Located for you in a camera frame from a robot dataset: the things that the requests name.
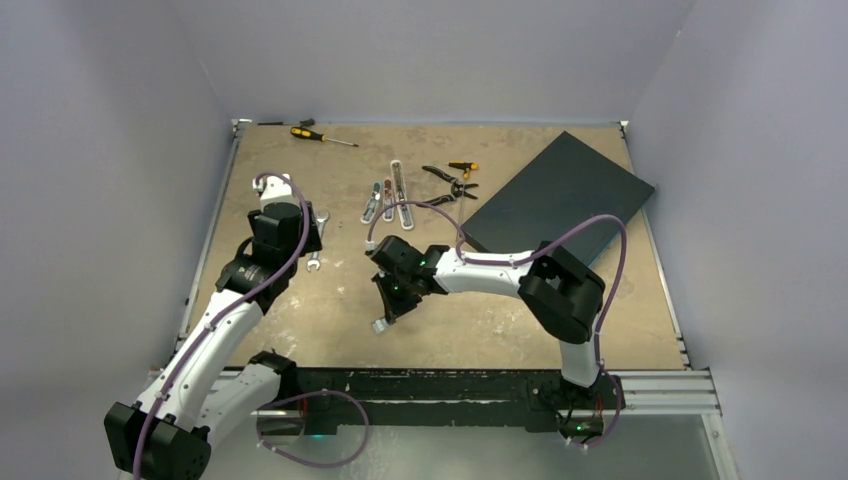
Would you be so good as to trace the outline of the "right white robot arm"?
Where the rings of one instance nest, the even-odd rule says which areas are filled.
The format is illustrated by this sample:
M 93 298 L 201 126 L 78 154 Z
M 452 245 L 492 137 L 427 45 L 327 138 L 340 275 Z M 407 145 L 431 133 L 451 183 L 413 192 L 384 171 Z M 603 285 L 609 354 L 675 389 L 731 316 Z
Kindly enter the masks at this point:
M 365 254 L 378 268 L 372 280 L 384 308 L 372 324 L 375 332 L 394 325 L 427 295 L 473 292 L 520 299 L 559 342 L 564 399 L 584 407 L 599 396 L 596 325 L 605 284 L 565 249 L 543 242 L 537 252 L 513 254 L 460 254 L 446 245 L 420 252 L 390 235 L 368 242 Z

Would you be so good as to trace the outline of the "silver staple strip block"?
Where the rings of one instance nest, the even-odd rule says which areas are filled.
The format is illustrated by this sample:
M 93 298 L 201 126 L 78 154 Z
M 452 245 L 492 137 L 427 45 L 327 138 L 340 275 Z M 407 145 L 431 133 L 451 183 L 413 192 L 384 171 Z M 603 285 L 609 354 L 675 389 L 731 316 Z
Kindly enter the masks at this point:
M 372 328 L 374 329 L 376 334 L 382 334 L 389 327 L 390 327 L 390 324 L 386 321 L 385 318 L 377 319 L 372 323 Z

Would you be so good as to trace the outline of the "red silver stapler insert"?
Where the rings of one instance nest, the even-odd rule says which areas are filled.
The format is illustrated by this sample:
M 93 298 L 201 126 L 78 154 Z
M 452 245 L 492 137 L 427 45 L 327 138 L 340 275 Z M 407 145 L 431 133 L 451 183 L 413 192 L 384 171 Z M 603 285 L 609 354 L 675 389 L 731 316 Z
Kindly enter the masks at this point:
M 391 204 L 395 202 L 395 191 L 393 182 L 390 178 L 385 178 L 383 181 L 383 205 L 384 211 L 382 219 L 385 222 L 392 222 L 395 218 L 395 210 Z

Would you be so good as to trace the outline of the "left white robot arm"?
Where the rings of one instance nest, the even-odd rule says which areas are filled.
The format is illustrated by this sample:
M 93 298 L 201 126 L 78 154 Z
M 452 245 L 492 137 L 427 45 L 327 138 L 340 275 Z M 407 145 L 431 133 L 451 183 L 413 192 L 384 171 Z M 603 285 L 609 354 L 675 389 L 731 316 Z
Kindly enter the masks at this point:
M 247 215 L 252 235 L 221 270 L 206 311 L 164 371 L 130 405 L 115 403 L 104 427 L 116 467 L 143 479 L 198 479 L 214 450 L 248 413 L 297 399 L 294 364 L 262 351 L 233 384 L 213 384 L 245 336 L 297 272 L 321 250 L 310 204 L 269 203 Z

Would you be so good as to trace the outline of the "silver stapler magazine tray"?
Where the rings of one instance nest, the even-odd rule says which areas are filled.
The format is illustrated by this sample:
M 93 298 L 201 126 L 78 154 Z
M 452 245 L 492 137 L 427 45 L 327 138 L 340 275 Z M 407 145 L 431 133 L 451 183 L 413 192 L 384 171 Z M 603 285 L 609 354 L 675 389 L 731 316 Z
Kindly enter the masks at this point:
M 360 217 L 360 222 L 362 224 L 370 224 L 376 217 L 379 205 L 381 203 L 382 191 L 382 183 L 374 182 L 372 185 L 370 197 L 367 200 L 363 214 Z

